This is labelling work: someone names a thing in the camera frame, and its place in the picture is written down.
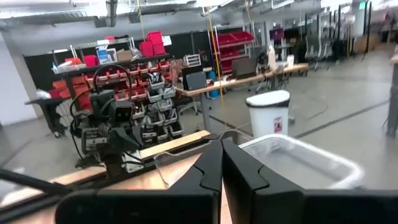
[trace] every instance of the office chair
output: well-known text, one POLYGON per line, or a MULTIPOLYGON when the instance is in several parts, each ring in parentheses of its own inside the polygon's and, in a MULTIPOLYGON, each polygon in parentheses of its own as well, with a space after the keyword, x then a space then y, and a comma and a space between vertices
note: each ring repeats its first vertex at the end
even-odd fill
POLYGON ((314 71, 316 71, 318 69, 318 60, 322 53, 321 39, 317 35, 308 35, 306 36, 305 41, 307 43, 305 58, 308 62, 312 62, 308 69, 314 69, 314 71))

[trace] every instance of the black cable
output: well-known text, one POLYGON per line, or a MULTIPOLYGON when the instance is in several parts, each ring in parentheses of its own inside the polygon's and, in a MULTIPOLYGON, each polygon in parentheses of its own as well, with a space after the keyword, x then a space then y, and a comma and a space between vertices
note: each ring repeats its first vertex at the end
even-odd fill
POLYGON ((69 113, 70 115, 75 118, 75 115, 73 114, 73 105, 76 103, 76 100, 79 99, 79 97, 81 97, 82 95, 84 95, 85 93, 88 93, 90 90, 85 90, 84 92, 80 93, 79 95, 77 95, 73 100, 72 103, 69 106, 69 113))
POLYGON ((132 90, 131 90, 132 89, 132 80, 131 80, 131 76, 130 76, 129 72, 124 67, 122 67, 120 65, 104 65, 101 68, 99 68, 97 71, 95 71, 94 77, 93 77, 94 91, 96 93, 100 92, 98 90, 98 85, 97 85, 97 76, 98 76, 98 74, 103 72, 103 71, 105 71, 106 69, 109 69, 109 68, 112 68, 112 67, 114 67, 116 69, 121 69, 122 71, 124 71, 126 73, 127 79, 129 80, 129 85, 130 85, 129 86, 129 94, 130 94, 129 100, 131 101, 131 97, 132 97, 132 90))

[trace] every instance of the table leg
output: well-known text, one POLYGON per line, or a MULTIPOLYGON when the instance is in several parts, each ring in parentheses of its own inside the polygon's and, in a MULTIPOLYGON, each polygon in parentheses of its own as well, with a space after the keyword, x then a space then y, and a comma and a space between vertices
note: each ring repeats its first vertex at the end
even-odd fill
POLYGON ((200 93, 200 107, 201 107, 201 114, 203 116, 203 124, 205 126, 205 130, 211 132, 210 117, 209 117, 209 105, 207 103, 205 93, 200 93))

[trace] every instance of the white wall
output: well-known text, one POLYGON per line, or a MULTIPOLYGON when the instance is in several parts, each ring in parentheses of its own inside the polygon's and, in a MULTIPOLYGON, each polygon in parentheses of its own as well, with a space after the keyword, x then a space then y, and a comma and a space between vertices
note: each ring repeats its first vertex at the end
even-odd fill
POLYGON ((24 104, 29 97, 2 34, 0 58, 0 123, 8 125, 36 118, 33 107, 24 104))

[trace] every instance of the wooden table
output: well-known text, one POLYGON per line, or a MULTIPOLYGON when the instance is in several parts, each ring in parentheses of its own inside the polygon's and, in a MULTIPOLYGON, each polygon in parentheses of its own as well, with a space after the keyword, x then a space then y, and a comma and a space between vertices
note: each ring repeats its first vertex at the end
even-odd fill
POLYGON ((227 88, 227 87, 232 87, 232 86, 237 86, 237 85, 242 85, 245 83, 251 83, 251 82, 257 82, 261 81, 264 78, 272 78, 272 83, 273 83, 273 89, 275 90, 275 87, 277 86, 277 76, 279 75, 284 75, 286 73, 292 73, 292 72, 300 72, 300 71, 307 71, 308 70, 308 64, 307 63, 300 63, 293 65, 291 67, 284 68, 282 72, 276 73, 276 72, 267 72, 264 74, 258 73, 255 77, 249 77, 249 78, 243 78, 240 80, 229 80, 229 81, 218 81, 214 82, 213 86, 208 86, 206 88, 201 88, 199 90, 184 90, 183 88, 176 87, 177 91, 180 92, 182 95, 185 96, 196 96, 200 95, 200 106, 201 106, 201 113, 203 116, 203 124, 205 126, 205 130, 211 131, 210 129, 210 117, 209 117, 209 106, 208 106, 208 100, 206 99, 206 93, 208 93, 211 90, 219 90, 220 88, 227 88))
MULTIPOLYGON (((175 139, 173 141, 169 141, 158 146, 150 147, 141 151, 141 157, 143 159, 147 159, 149 157, 154 157, 156 154, 170 151, 173 148, 188 144, 190 142, 199 140, 200 138, 209 135, 208 131, 200 131, 194 134, 190 134, 188 136, 184 136, 179 139, 175 139)), ((188 168, 196 161, 198 156, 193 156, 183 161, 179 161, 177 163, 171 164, 168 167, 165 167, 166 170, 169 170, 169 176, 175 175, 175 172, 181 172, 181 170, 188 170, 188 168)), ((51 180, 51 182, 58 182, 60 184, 71 184, 81 179, 85 179, 87 177, 100 174, 105 171, 105 168, 102 167, 89 167, 87 169, 79 170, 74 173, 64 175, 61 177, 57 177, 56 179, 51 180)), ((108 187, 108 189, 165 189, 165 185, 160 178, 159 172, 157 170, 153 170, 142 174, 137 177, 133 177, 129 180, 125 180, 124 182, 117 183, 108 187)), ((4 207, 6 205, 18 202, 22 199, 29 198, 35 195, 41 194, 40 191, 26 188, 22 190, 17 190, 15 192, 9 193, 5 196, 4 200, 1 202, 1 206, 4 207)), ((54 214, 56 207, 47 208, 41 210, 37 213, 24 217, 20 220, 17 220, 13 223, 15 224, 51 224, 54 222, 54 214)))

